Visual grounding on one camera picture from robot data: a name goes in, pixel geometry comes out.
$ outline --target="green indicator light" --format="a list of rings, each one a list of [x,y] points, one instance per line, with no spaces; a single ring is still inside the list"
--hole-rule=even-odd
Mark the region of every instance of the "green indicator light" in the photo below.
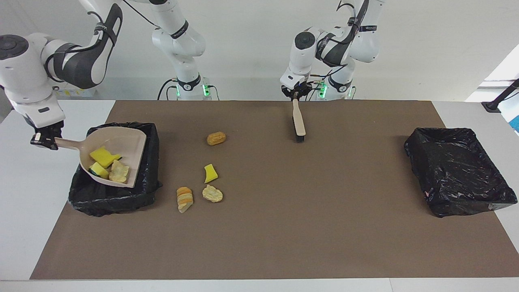
[[[348,93],[348,99],[353,99],[356,92],[357,92],[357,88],[355,86],[351,86],[350,91]]]
[[[321,91],[319,92],[319,97],[324,98],[326,96],[326,91],[328,90],[328,85],[324,82],[321,83]]]
[[[202,85],[202,87],[203,87],[203,94],[204,94],[205,96],[209,96],[209,95],[211,94],[211,92],[209,91],[209,89],[207,88],[207,86],[206,86],[206,85]]]

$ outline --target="sponge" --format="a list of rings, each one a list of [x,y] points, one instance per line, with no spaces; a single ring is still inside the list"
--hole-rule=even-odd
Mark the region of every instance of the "sponge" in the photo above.
[[[97,177],[108,179],[108,171],[97,162],[92,164],[88,171]]]
[[[214,170],[214,167],[212,164],[206,165],[204,167],[206,169],[206,182],[208,183],[210,181],[213,181],[218,178],[218,174],[216,173],[216,170]]]
[[[121,155],[112,155],[110,151],[103,147],[90,152],[90,157],[101,165],[103,168],[108,168],[114,160],[121,159]]]

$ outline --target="beige dustpan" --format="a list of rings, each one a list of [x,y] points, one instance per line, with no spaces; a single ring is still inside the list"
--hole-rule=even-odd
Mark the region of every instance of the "beige dustpan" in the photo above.
[[[72,141],[56,138],[60,148],[79,150],[79,164],[94,180],[114,187],[132,188],[139,173],[142,152],[146,144],[146,134],[137,129],[124,127],[100,128],[88,135],[84,141]],[[130,167],[126,183],[114,182],[91,174],[88,168],[94,164],[90,152],[105,146],[112,154],[120,154],[121,163]]]

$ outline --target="food scrap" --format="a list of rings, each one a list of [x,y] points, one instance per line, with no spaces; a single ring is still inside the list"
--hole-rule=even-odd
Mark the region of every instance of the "food scrap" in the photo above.
[[[213,203],[219,202],[224,198],[224,194],[211,185],[207,185],[207,187],[202,191],[202,196]]]
[[[125,183],[129,169],[129,166],[122,164],[119,162],[119,160],[114,160],[112,163],[112,170],[110,171],[108,178],[111,181]]]
[[[122,156],[120,154],[112,155],[110,151],[105,149],[105,147],[103,146],[90,152],[90,157],[96,162],[98,162],[99,165],[101,165],[101,167],[106,169],[110,167],[114,160],[119,160]]]
[[[204,169],[206,170],[206,181],[204,183],[208,183],[218,178],[218,174],[216,173],[216,170],[214,170],[212,164],[206,165]]]
[[[209,144],[209,146],[215,146],[217,144],[225,142],[226,138],[227,136],[225,136],[224,132],[212,133],[209,134],[209,136],[207,136],[207,144]]]
[[[190,188],[181,187],[176,191],[176,202],[179,205],[179,212],[183,213],[193,204],[193,192]]]

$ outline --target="black garbage bag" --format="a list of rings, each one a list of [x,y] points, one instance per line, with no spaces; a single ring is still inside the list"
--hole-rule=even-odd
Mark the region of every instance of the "black garbage bag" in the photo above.
[[[87,136],[104,127],[127,127],[146,134],[146,145],[139,166],[139,174],[133,188],[104,185],[93,180],[78,166],[69,191],[69,203],[75,210],[91,216],[135,211],[153,204],[155,191],[161,187],[158,181],[159,137],[153,123],[111,123],[90,128]]]
[[[404,145],[431,211],[473,215],[517,203],[471,129],[416,128]]]

